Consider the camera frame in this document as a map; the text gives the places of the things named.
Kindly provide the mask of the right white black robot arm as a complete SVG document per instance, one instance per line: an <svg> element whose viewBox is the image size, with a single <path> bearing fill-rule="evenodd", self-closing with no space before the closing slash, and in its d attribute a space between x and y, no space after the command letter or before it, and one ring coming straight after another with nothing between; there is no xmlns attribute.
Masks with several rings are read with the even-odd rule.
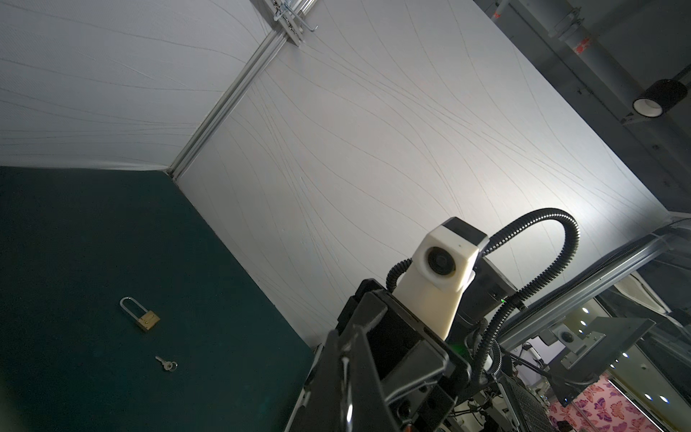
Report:
<svg viewBox="0 0 691 432"><path fill-rule="evenodd" d="M493 384L498 344L471 380L489 324L485 314L516 289L489 259L462 300L447 337L439 337L394 298L389 285L361 282L314 359L287 430L436 431L453 408Z"/></svg>

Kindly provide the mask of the brass padlock long shackle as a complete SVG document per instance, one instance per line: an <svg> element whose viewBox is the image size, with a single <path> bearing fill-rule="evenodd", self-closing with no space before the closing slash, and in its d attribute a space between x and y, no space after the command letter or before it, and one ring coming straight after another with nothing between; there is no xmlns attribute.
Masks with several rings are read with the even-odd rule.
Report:
<svg viewBox="0 0 691 432"><path fill-rule="evenodd" d="M119 301L121 309L129 315L143 331L149 332L160 323L160 317L133 297L125 296Z"/></svg>

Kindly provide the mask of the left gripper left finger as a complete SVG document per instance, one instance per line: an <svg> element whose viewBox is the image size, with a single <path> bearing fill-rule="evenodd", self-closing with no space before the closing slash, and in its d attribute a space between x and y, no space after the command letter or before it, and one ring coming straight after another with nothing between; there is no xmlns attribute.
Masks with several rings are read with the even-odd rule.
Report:
<svg viewBox="0 0 691 432"><path fill-rule="evenodd" d="M341 431L343 428L338 332L320 346L285 431Z"/></svg>

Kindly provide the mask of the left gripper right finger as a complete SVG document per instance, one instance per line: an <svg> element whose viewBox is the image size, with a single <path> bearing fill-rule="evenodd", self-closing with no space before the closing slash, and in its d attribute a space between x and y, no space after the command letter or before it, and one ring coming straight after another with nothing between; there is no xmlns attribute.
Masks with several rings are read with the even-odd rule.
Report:
<svg viewBox="0 0 691 432"><path fill-rule="evenodd" d="M339 360L340 431L397 431L396 420L364 339L353 339Z"/></svg>

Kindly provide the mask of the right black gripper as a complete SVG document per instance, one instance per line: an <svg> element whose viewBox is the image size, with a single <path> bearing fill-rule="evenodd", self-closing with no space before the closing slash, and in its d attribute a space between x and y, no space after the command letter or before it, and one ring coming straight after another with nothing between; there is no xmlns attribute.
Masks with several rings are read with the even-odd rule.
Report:
<svg viewBox="0 0 691 432"><path fill-rule="evenodd" d="M338 317L340 356L364 339L397 431L435 431L470 384L471 367L374 279Z"/></svg>

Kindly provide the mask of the small silver key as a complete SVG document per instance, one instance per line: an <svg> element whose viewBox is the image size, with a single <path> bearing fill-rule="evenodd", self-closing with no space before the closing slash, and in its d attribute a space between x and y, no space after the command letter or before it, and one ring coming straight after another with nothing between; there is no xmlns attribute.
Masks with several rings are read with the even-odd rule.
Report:
<svg viewBox="0 0 691 432"><path fill-rule="evenodd" d="M162 365L163 369L167 372L174 372L178 368L178 364L175 361L168 361L160 356L155 356L155 359Z"/></svg>

